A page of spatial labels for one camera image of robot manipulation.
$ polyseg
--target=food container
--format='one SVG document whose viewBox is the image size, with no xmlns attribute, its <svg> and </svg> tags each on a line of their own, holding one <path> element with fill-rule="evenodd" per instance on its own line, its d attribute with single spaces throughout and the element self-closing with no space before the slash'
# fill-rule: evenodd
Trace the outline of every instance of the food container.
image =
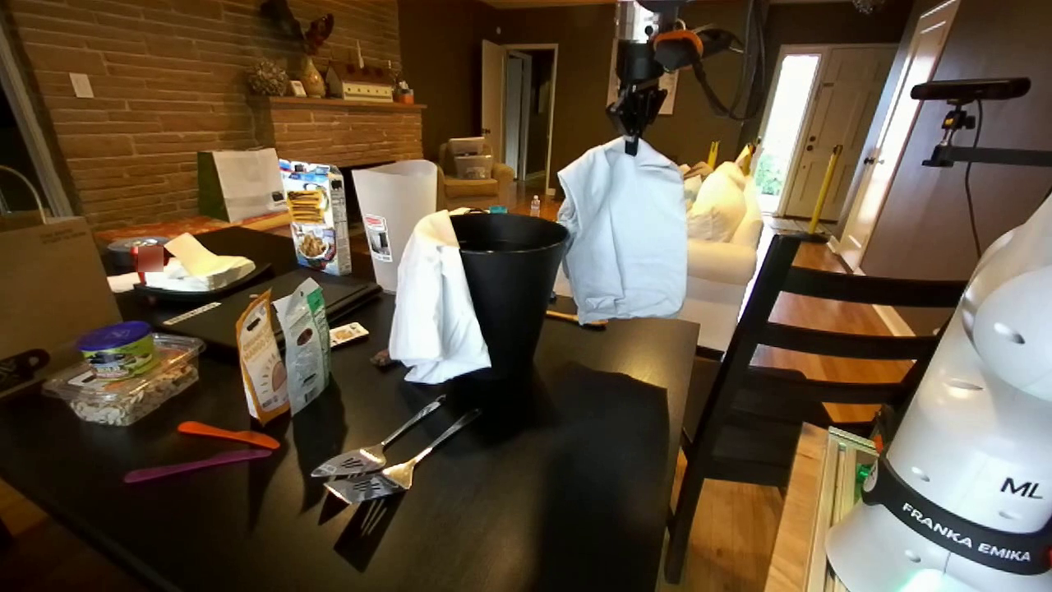
<svg viewBox="0 0 1052 592">
<path fill-rule="evenodd" d="M 93 362 L 57 371 L 42 387 L 75 418 L 129 429 L 198 386 L 199 340 L 150 331 L 154 366 L 144 376 L 104 376 Z"/>
<path fill-rule="evenodd" d="M 112 321 L 77 340 L 77 353 L 97 376 L 144 376 L 158 362 L 147 321 Z"/>
</svg>

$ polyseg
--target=picture frame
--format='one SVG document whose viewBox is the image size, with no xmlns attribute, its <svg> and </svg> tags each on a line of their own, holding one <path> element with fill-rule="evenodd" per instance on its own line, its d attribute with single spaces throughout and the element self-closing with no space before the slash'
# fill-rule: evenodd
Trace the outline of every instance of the picture frame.
<svg viewBox="0 0 1052 592">
<path fill-rule="evenodd" d="M 288 92 L 291 92 L 291 95 L 305 95 L 301 79 L 288 79 Z"/>
</svg>

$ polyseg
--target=black bucket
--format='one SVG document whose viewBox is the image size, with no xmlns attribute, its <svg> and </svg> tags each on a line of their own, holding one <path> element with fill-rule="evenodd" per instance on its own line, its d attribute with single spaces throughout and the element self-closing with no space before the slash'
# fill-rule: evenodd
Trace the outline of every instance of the black bucket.
<svg viewBox="0 0 1052 592">
<path fill-rule="evenodd" d="M 464 215 L 449 222 L 494 362 L 494 368 L 461 380 L 456 392 L 477 392 L 478 400 L 527 395 L 568 231 L 517 215 Z"/>
</svg>

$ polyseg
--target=bag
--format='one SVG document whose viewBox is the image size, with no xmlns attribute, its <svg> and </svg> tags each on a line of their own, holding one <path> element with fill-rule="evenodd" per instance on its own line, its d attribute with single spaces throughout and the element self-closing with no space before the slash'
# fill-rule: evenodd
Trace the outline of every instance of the bag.
<svg viewBox="0 0 1052 592">
<path fill-rule="evenodd" d="M 77 337 L 119 321 L 93 231 L 77 218 L 0 218 L 0 360 L 49 353 L 77 362 Z"/>
</svg>

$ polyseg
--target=white cloth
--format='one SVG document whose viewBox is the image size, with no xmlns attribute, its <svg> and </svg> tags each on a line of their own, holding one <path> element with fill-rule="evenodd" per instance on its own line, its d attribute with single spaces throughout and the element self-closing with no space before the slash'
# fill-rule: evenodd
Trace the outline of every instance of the white cloth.
<svg viewBox="0 0 1052 592">
<path fill-rule="evenodd" d="M 488 368 L 448 212 L 420 218 L 404 245 L 389 357 L 409 368 L 408 383 L 423 386 Z"/>
<path fill-rule="evenodd" d="M 577 321 L 676 315 L 686 297 L 683 176 L 672 161 L 623 138 L 599 144 L 560 170 L 561 257 Z"/>
</svg>

